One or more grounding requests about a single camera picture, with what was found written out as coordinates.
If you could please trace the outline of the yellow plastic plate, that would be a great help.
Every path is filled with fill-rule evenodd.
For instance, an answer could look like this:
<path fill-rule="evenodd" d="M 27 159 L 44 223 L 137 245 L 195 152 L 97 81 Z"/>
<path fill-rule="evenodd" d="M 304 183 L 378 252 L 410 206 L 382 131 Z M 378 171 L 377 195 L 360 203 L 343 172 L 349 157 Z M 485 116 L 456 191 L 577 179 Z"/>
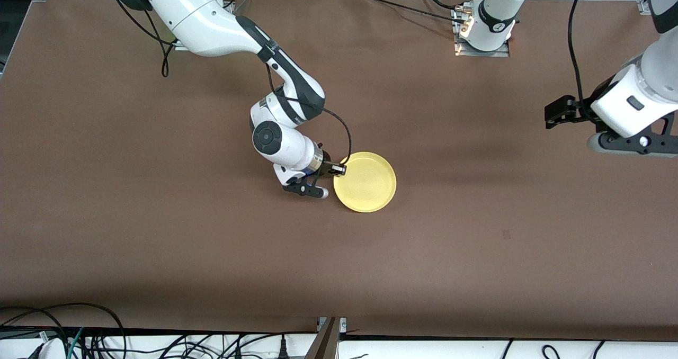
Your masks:
<path fill-rule="evenodd" d="M 383 209 L 395 195 L 397 178 L 390 163 L 371 152 L 353 153 L 346 174 L 333 179 L 334 192 L 348 209 L 360 213 Z"/>

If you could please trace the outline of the brown table cover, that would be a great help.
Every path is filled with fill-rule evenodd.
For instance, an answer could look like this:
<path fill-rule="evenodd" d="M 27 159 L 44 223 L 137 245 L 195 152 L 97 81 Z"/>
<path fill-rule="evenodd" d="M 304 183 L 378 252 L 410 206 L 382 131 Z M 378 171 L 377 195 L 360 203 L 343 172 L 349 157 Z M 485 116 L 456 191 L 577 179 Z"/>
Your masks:
<path fill-rule="evenodd" d="M 287 193 L 256 153 L 249 53 L 162 52 L 114 0 L 32 3 L 0 79 L 0 306 L 128 328 L 678 340 L 678 158 L 544 127 L 574 84 L 571 3 L 527 1 L 508 58 L 371 0 L 247 0 L 397 191 Z"/>

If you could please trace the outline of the white lower shelf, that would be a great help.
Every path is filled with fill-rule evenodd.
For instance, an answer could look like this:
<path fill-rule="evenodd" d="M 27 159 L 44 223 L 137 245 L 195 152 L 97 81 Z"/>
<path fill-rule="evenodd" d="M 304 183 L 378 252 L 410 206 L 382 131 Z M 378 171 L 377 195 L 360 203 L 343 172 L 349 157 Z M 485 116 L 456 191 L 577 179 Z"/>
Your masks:
<path fill-rule="evenodd" d="M 0 339 L 0 359 L 278 359 L 280 337 L 236 335 L 131 336 L 87 339 L 87 349 L 46 333 Z M 338 359 L 678 359 L 678 343 L 609 340 L 360 340 L 339 343 Z"/>

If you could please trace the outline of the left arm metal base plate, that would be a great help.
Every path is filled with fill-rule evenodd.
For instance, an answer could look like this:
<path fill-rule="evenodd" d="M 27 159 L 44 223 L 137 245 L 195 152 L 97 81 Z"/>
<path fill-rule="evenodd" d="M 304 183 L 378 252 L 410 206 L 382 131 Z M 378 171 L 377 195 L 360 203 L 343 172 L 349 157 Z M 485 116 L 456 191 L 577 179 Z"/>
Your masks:
<path fill-rule="evenodd" d="M 509 38 L 515 23 L 505 26 L 500 23 L 501 32 L 492 30 L 482 20 L 476 19 L 469 9 L 451 10 L 451 16 L 462 23 L 453 25 L 454 51 L 462 57 L 508 57 Z"/>

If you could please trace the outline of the aluminium frame post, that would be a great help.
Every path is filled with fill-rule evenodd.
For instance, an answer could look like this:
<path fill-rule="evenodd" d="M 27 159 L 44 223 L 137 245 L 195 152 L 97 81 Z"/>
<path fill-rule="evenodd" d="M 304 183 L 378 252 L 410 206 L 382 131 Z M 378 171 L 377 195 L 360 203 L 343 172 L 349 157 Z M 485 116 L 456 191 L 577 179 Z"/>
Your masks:
<path fill-rule="evenodd" d="M 338 359 L 340 338 L 347 327 L 344 317 L 319 317 L 318 333 L 304 359 Z"/>

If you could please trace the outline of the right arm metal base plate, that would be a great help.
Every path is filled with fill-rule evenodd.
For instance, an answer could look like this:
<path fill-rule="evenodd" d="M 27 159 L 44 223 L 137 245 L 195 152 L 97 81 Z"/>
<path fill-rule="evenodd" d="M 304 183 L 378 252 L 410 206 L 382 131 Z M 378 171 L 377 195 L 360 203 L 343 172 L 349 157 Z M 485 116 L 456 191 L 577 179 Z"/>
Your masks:
<path fill-rule="evenodd" d="M 220 57 L 234 52 L 237 22 L 229 1 L 194 3 L 181 0 L 181 3 L 166 21 L 179 50 L 202 57 Z"/>

